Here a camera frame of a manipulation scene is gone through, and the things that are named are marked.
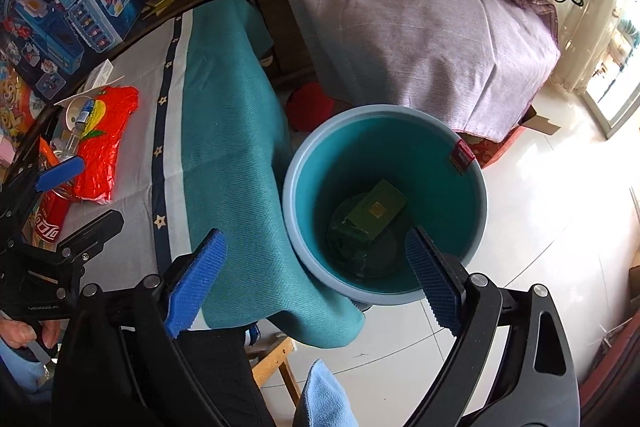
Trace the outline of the left hand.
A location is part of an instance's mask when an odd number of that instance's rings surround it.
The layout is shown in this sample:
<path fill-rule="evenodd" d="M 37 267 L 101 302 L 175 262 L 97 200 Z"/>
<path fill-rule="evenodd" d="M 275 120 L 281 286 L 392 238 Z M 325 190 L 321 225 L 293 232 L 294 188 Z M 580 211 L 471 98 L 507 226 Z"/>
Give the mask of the left hand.
<path fill-rule="evenodd" d="M 58 336 L 62 329 L 61 321 L 44 321 L 42 327 L 42 342 L 47 349 L 52 349 L 58 342 Z M 32 326 L 8 319 L 0 320 L 0 335 L 2 340 L 13 349 L 27 346 L 38 337 Z"/>

